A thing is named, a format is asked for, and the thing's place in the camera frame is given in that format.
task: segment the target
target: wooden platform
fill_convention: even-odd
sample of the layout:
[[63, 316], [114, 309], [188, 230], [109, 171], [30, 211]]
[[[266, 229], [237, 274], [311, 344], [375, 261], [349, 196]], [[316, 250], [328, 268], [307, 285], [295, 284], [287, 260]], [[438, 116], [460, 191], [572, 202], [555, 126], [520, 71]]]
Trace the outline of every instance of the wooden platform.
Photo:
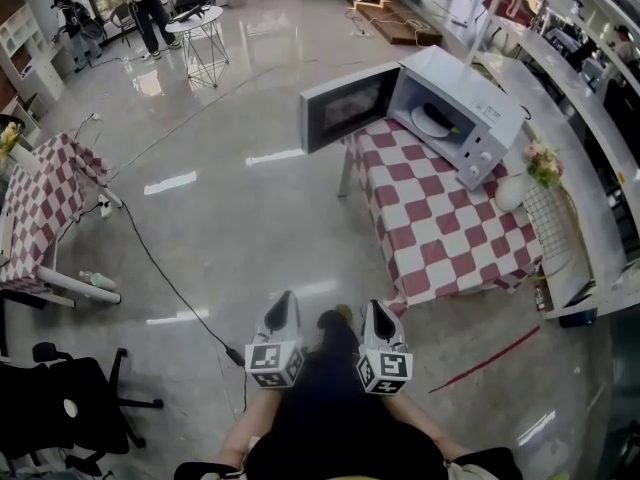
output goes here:
[[365, 21], [391, 44], [432, 46], [440, 44], [442, 34], [398, 0], [353, 2]]

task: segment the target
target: white round table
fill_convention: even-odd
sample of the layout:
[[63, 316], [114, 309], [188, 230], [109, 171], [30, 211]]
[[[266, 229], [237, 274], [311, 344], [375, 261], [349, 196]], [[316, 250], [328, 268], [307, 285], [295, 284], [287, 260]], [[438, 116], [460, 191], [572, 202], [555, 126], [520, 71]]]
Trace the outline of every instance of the white round table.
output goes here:
[[[175, 23], [169, 23], [166, 27], [167, 32], [171, 32], [172, 34], [182, 34], [182, 50], [184, 52], [184, 62], [187, 68], [187, 79], [197, 80], [206, 85], [212, 85], [213, 87], [218, 87], [218, 80], [222, 77], [226, 65], [229, 64], [229, 56], [227, 55], [227, 51], [224, 48], [224, 44], [222, 44], [222, 39], [220, 37], [220, 29], [218, 28], [217, 19], [222, 15], [222, 7], [211, 6], [204, 13], [204, 16], [200, 17], [196, 14], [191, 16], [189, 19]], [[205, 63], [198, 50], [196, 50], [193, 40], [201, 38], [199, 32], [194, 31], [196, 29], [202, 30], [202, 33], [206, 36], [206, 38], [211, 43], [211, 63]], [[222, 55], [222, 59], [217, 60], [214, 54], [215, 50]], [[194, 70], [190, 70], [189, 66], [189, 53], [193, 50], [193, 53], [196, 57], [196, 64], [199, 65]], [[222, 71], [220, 74], [216, 72], [216, 70], [222, 67]]]

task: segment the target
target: glossy gray floor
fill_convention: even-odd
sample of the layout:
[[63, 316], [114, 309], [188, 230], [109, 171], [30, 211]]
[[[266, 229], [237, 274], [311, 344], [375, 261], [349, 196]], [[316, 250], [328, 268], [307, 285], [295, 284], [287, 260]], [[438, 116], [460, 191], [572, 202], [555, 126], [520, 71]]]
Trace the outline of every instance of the glossy gray floor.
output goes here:
[[[96, 152], [117, 170], [112, 188], [158, 262], [237, 347], [251, 339], [256, 312], [287, 288], [308, 332], [323, 310], [359, 308], [390, 290], [355, 180], [349, 197], [335, 197], [342, 146], [299, 156], [301, 89], [411, 51], [350, 36], [344, 11], [340, 0], [252, 0], [220, 20], [231, 64], [217, 90], [185, 79], [182, 52], [115, 61], [68, 80], [46, 118], [53, 133], [91, 112], [102, 116], [79, 140], [97, 140]], [[142, 52], [134, 37], [131, 48], [116, 43], [103, 59]], [[74, 310], [44, 311], [11, 304], [15, 363], [32, 365], [31, 346], [47, 340], [108, 370], [126, 347], [122, 394], [161, 397], [166, 408], [128, 410], [148, 446], [105, 462], [129, 468], [131, 478], [170, 479], [181, 462], [212, 457], [242, 411], [243, 372], [158, 275], [124, 211], [106, 221], [97, 212], [84, 217], [61, 244], [59, 268], [104, 273], [117, 281], [122, 303], [80, 297]], [[608, 396], [606, 321], [568, 331], [543, 322], [526, 284], [515, 295], [493, 290], [414, 307], [404, 322], [416, 356], [408, 391], [457, 440], [512, 447], [526, 478], [576, 470], [589, 412]], [[508, 355], [428, 393], [536, 326]], [[248, 387], [251, 396], [253, 381]], [[600, 440], [591, 439], [597, 449]]]

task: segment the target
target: white round object on chair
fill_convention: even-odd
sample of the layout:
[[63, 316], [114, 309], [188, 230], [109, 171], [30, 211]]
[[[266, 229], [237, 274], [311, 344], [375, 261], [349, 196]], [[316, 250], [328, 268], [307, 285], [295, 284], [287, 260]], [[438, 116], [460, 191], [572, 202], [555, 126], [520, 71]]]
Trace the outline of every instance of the white round object on chair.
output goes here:
[[68, 398], [64, 399], [64, 410], [70, 418], [75, 418], [78, 415], [78, 406]]
[[430, 135], [431, 137], [442, 139], [449, 135], [450, 130], [448, 130], [441, 124], [436, 123], [427, 114], [425, 114], [422, 105], [414, 108], [411, 111], [411, 119], [413, 120], [413, 124], [416, 125], [418, 130], [426, 133], [427, 135]]

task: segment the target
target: open microwave door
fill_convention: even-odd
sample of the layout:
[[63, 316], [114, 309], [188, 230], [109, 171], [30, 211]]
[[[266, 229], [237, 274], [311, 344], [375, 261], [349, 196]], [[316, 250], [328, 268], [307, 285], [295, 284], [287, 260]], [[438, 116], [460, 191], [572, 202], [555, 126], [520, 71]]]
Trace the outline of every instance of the open microwave door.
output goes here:
[[302, 149], [314, 153], [385, 117], [400, 69], [390, 62], [300, 93]]

